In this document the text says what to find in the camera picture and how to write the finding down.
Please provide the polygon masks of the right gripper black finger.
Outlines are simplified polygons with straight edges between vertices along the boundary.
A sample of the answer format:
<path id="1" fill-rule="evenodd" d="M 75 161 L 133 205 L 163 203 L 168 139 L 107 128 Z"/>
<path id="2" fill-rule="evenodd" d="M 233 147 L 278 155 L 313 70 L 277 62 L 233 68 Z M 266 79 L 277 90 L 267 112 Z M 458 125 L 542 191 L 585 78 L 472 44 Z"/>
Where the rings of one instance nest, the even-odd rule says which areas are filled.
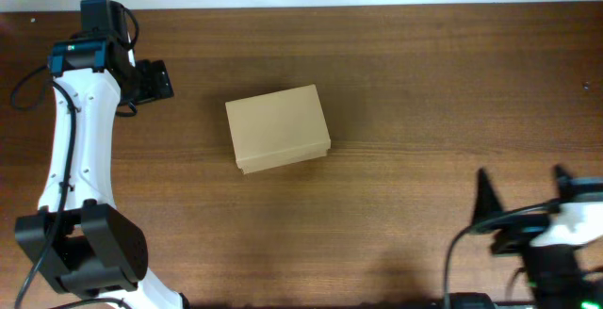
<path id="1" fill-rule="evenodd" d="M 471 226 L 474 234 L 488 234 L 496 230 L 496 219 L 503 214 L 503 206 L 484 168 L 477 172 L 477 193 Z"/>
<path id="2" fill-rule="evenodd" d="M 560 199 L 573 197 L 573 176 L 560 164 L 553 168 L 554 177 Z"/>

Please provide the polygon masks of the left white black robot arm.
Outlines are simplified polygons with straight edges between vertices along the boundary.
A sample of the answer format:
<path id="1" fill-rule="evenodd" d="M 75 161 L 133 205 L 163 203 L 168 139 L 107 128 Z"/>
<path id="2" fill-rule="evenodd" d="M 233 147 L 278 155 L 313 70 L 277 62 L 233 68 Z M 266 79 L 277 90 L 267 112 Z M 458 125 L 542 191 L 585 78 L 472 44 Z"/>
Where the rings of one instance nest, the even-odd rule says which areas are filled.
<path id="1" fill-rule="evenodd" d="M 113 123 L 173 96 L 166 66 L 135 58 L 139 24 L 121 3 L 85 0 L 80 12 L 79 32 L 44 67 L 56 98 L 51 165 L 37 212 L 16 220 L 16 241 L 31 274 L 76 305 L 186 308 L 150 270 L 144 233 L 118 211 L 111 185 Z"/>

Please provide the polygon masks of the brown cardboard box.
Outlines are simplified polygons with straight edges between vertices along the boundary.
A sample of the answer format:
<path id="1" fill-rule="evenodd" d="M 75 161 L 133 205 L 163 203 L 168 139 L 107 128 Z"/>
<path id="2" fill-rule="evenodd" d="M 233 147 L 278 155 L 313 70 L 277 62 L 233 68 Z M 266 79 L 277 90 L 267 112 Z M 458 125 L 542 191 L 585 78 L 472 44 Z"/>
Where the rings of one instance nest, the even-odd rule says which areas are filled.
<path id="1" fill-rule="evenodd" d="M 245 174 L 323 157 L 331 149 L 314 85 L 230 101 L 225 108 L 236 165 Z"/>

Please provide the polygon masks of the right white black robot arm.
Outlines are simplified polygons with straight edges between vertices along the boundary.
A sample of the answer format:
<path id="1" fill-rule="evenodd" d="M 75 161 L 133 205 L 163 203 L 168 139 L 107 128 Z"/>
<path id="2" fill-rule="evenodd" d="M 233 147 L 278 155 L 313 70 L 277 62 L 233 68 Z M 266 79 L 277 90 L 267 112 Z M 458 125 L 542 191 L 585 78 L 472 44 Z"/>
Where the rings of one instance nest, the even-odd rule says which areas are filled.
<path id="1" fill-rule="evenodd" d="M 494 236 L 489 253 L 518 256 L 535 308 L 600 308 L 602 281 L 590 281 L 576 251 L 602 237 L 602 179 L 576 177 L 553 168 L 557 197 L 514 210 L 503 208 L 486 169 L 477 171 L 477 193 L 470 224 L 450 242 L 443 273 L 445 308 L 495 308 L 489 296 L 449 291 L 456 244 L 466 235 Z"/>

